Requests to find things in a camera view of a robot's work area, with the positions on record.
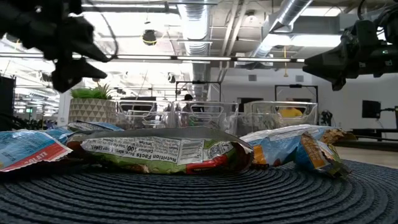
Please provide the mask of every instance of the green plant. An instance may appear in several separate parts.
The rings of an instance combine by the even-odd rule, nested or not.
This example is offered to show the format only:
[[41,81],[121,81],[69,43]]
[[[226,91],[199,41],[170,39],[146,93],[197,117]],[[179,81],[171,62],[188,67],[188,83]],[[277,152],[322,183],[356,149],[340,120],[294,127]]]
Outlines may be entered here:
[[97,84],[98,86],[96,88],[78,88],[71,90],[70,94],[73,98],[80,99],[112,99],[112,96],[109,95],[109,92],[111,91],[109,89],[109,85],[105,84],[101,86],[99,83]]

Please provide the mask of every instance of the woven placemat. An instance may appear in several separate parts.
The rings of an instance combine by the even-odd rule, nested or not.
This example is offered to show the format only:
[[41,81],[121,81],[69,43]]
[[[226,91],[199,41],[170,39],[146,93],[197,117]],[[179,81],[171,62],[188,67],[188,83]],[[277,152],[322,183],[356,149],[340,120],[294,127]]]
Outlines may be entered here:
[[346,161],[347,179],[83,171],[0,185],[1,223],[397,223],[398,170]]

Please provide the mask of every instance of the geometric patterned planter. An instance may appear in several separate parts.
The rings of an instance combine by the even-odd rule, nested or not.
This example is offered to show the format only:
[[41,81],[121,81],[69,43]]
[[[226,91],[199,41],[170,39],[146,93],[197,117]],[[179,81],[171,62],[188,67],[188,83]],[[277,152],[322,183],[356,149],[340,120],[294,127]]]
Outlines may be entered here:
[[77,120],[116,124],[116,102],[73,98],[70,100],[68,122]]

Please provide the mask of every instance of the ceiling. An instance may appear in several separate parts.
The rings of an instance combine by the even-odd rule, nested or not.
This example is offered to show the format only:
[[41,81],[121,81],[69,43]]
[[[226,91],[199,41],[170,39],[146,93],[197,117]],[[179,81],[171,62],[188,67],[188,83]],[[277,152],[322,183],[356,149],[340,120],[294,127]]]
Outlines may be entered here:
[[[119,0],[120,2],[134,3],[134,0]],[[123,7],[147,7],[139,1],[140,4],[124,5]],[[220,0],[216,5],[211,6],[209,35],[206,41],[210,44],[210,55],[219,56],[223,46],[224,37],[227,31],[228,21],[231,19],[231,8],[233,0]],[[389,6],[392,0],[373,0],[366,1],[365,12]],[[267,15],[277,12],[281,1],[262,1],[250,0],[247,6],[245,16],[243,17],[236,41],[234,42],[231,55],[246,54],[255,50],[262,41],[262,26]],[[303,12],[302,16],[328,16],[335,17],[341,13],[356,13],[358,1],[339,1],[339,0],[314,0],[311,5]],[[171,10],[175,12],[176,6],[170,4]],[[102,12],[103,15],[90,10],[84,12],[84,17],[95,27],[95,43],[103,52],[112,54],[114,52],[114,40],[111,37],[109,27],[104,18],[108,21],[110,27],[116,36],[119,45],[119,54],[136,55],[186,55],[184,43],[187,41],[183,37],[183,26],[180,15],[174,13],[150,13],[150,12],[131,12],[133,10],[121,9],[124,12]],[[148,46],[142,41],[142,34],[145,30],[154,29],[157,37],[157,43],[154,46]],[[274,57],[294,57],[307,58],[315,54],[324,52],[331,47],[306,47],[297,45],[286,45],[273,47],[270,51]],[[4,53],[40,53],[36,49],[25,49],[21,44],[15,44],[8,41],[5,37],[0,44],[0,52]],[[109,62],[92,64],[108,74],[108,78],[101,80],[100,83],[109,84],[115,89],[113,95],[118,96],[158,96],[173,98],[175,94],[175,84],[168,81],[168,76],[173,75],[177,81],[190,81],[192,79],[192,65],[184,63],[138,63],[138,62]],[[218,73],[217,68],[212,68],[212,78]],[[59,94],[51,89],[51,83],[43,79],[43,74],[50,75],[54,70],[52,62],[37,59],[23,58],[0,58],[0,72],[5,76],[17,77],[17,90],[24,97],[29,93],[38,93],[47,96],[53,100],[59,99]],[[274,70],[266,70],[272,76]],[[247,80],[247,72],[243,69],[235,68],[227,73],[227,83],[237,84],[241,80]],[[91,79],[84,80],[86,87],[94,87],[97,84]],[[125,95],[116,93],[116,88],[125,89]]]

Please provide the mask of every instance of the security camera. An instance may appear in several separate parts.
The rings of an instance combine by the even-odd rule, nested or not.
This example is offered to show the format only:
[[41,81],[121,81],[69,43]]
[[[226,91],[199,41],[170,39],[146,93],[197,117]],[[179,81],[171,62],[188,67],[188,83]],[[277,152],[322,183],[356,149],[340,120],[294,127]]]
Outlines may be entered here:
[[154,30],[145,30],[144,34],[142,35],[142,41],[144,44],[148,46],[153,46],[156,44],[156,36]]
[[169,83],[175,83],[175,77],[173,74],[171,74],[170,72],[167,74],[167,80],[169,81]]

